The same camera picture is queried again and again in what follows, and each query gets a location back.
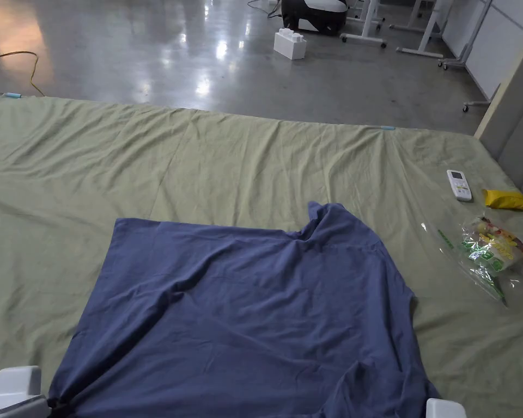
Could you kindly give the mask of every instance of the white block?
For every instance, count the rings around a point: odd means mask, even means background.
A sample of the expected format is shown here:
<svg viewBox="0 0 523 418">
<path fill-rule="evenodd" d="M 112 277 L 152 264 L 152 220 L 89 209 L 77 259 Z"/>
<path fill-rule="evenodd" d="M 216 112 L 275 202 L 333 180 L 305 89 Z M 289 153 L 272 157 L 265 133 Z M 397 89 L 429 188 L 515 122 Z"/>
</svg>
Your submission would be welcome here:
<svg viewBox="0 0 523 418">
<path fill-rule="evenodd" d="M 426 401 L 426 418 L 467 418 L 461 403 L 430 398 Z"/>
<path fill-rule="evenodd" d="M 299 60 L 304 58 L 306 53 L 306 40 L 300 33 L 294 33 L 290 29 L 279 29 L 275 34 L 273 49 L 290 60 Z"/>
<path fill-rule="evenodd" d="M 50 408 L 40 394 L 40 369 L 36 366 L 0 370 L 0 418 L 47 418 Z"/>
</svg>

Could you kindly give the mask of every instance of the white remote control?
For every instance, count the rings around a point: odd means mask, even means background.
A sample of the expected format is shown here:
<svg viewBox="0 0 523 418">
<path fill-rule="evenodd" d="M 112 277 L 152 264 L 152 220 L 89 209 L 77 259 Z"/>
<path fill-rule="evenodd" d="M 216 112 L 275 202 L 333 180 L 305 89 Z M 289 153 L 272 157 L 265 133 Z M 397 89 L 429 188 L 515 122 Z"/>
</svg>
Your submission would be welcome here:
<svg viewBox="0 0 523 418">
<path fill-rule="evenodd" d="M 455 194 L 455 199 L 462 202 L 472 200 L 471 189 L 462 171 L 447 170 L 447 178 L 449 179 L 451 190 Z"/>
</svg>

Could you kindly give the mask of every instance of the mattress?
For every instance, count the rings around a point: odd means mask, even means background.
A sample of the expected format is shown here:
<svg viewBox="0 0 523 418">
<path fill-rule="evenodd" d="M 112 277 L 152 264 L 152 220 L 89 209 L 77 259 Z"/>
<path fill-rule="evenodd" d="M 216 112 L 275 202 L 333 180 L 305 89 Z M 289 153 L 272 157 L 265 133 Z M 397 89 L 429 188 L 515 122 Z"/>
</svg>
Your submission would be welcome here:
<svg viewBox="0 0 523 418">
<path fill-rule="evenodd" d="M 457 202 L 446 170 L 476 197 Z M 58 368 L 116 218 L 300 230 L 338 202 L 382 239 L 414 291 L 426 373 L 473 417 L 523 416 L 523 280 L 508 308 L 439 251 L 435 225 L 513 187 L 472 137 L 151 106 L 0 95 L 0 369 Z"/>
</svg>

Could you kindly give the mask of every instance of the clear plastic bag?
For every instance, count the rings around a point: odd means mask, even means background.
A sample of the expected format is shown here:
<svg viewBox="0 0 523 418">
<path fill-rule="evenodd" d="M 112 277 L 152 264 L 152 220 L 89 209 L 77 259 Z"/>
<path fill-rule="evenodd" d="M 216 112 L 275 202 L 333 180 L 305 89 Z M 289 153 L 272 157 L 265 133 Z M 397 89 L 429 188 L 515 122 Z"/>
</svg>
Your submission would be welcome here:
<svg viewBox="0 0 523 418">
<path fill-rule="evenodd" d="M 523 268 L 523 241 L 486 216 L 469 219 L 455 230 L 437 229 L 442 252 L 454 258 L 490 296 L 507 306 L 500 280 L 510 281 L 512 287 L 519 281 L 517 266 Z"/>
</svg>

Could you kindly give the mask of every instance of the yellow cable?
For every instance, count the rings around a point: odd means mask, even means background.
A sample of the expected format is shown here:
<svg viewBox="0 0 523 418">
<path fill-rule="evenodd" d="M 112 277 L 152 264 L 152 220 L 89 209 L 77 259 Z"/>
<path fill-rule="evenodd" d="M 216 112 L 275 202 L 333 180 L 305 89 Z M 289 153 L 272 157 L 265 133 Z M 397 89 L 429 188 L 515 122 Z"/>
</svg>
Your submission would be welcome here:
<svg viewBox="0 0 523 418">
<path fill-rule="evenodd" d="M 40 89 L 33 84 L 33 76 L 35 75 L 35 71 L 37 70 L 37 63 L 39 62 L 39 56 L 36 53 L 31 52 L 31 51 L 13 51 L 13 52 L 0 54 L 0 58 L 1 57 L 7 57 L 8 55 L 16 55 L 16 54 L 19 54 L 19 53 L 30 53 L 31 55 L 35 55 L 35 64 L 33 65 L 33 72 L 31 73 L 31 78 L 29 79 L 29 83 L 31 83 L 31 86 L 33 86 L 36 91 L 38 91 L 43 96 L 45 96 L 45 93 L 40 91 Z"/>
</svg>

